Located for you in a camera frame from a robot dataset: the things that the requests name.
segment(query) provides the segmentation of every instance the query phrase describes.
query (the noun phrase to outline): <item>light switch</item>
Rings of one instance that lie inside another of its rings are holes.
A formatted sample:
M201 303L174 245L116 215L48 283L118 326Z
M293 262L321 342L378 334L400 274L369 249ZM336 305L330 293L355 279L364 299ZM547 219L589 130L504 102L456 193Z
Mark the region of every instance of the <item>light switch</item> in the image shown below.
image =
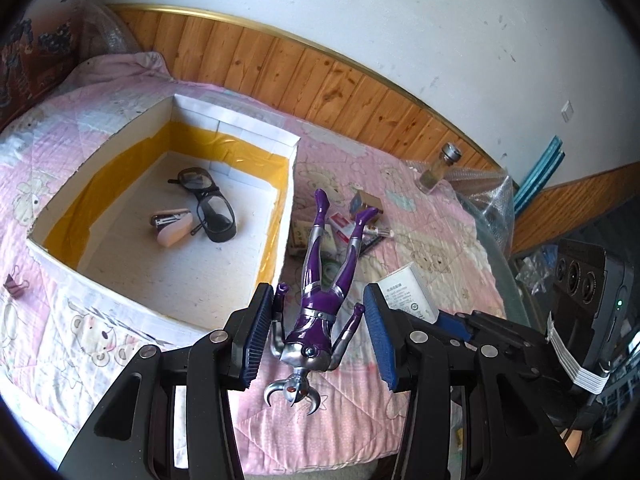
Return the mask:
M574 115L574 107L571 106L571 101L567 101L560 111L562 112L564 122L568 123Z

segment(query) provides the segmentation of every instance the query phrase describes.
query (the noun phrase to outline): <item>open box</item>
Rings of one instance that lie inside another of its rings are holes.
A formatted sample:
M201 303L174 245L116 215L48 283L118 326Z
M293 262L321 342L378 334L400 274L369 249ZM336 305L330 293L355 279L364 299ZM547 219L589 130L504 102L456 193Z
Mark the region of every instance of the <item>open box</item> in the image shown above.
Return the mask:
M34 222L27 245L59 286L108 320L172 346L192 344L248 305L284 262L298 137L226 108L173 96L112 135ZM238 232L200 230L169 248L149 224L197 200L170 178L207 169Z

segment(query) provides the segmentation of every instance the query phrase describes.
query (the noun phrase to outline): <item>white flat cable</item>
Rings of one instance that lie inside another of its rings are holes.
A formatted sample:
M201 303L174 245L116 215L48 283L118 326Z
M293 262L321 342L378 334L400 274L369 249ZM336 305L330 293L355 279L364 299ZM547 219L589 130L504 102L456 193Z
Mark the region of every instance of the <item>white flat cable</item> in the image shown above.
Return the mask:
M562 368L564 368L564 371L576 386L580 386L594 395L602 393L605 384L609 380L609 374L600 377L585 370L578 364L578 361L564 346L564 342L554 326L553 319L551 319L551 313L549 313L549 318L546 320L546 340L551 341Z

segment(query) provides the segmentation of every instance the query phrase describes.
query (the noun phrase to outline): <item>bed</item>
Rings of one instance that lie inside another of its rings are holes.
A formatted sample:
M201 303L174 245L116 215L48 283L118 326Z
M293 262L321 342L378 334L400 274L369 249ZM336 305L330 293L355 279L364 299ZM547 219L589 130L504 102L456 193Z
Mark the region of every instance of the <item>bed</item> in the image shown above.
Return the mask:
M383 200L396 237L361 258L334 330L341 329L366 283L410 261L417 263L438 308L478 308L526 322L513 280L496 283L492 272L492 266L506 266L504 258L491 248L490 238L483 240L486 234L472 206L461 204L448 184L441 183L425 196L414 186L412 170L393 156L222 88L172 80L158 54L95 58L77 67L54 95L0 135L0 271L29 285L19 300L1 290L0 393L54 465L128 359L148 341L122 326L111 326L91 305L70 302L24 241L33 219L86 158L127 121L174 95L259 118L300 137L293 219L313 218L313 191L319 187L345 216L359 189ZM344 246L335 259L324 260L323 278L337 270L343 257ZM282 280L291 285L285 310L289 327L300 304L301 268L301 260L287 257ZM100 341L79 340L74 333L78 322L94 323L97 332L110 334L108 348ZM96 364L100 352L109 355L107 365ZM338 370L312 374L322 400L313 416L306 416L306 402L290 408L274 399L269 408L262 400L264 387L288 373L265 352L251 388L230 395L246 474L335 469L396 452L407 396L390 393L380 380L365 324ZM178 404L176 417L182 426L175 435L177 465L186 466L184 404Z

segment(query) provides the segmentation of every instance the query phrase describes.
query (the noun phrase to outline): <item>black glasses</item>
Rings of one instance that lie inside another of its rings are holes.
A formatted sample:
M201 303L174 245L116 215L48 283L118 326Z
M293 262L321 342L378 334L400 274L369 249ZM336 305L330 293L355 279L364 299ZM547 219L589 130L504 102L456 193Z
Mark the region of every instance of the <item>black glasses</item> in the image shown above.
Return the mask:
M200 228L204 229L212 242L226 242L236 236L236 216L220 188L207 170L187 168L178 173L178 178L170 178L169 184L180 184L198 199L198 219L200 224L192 229L191 236Z

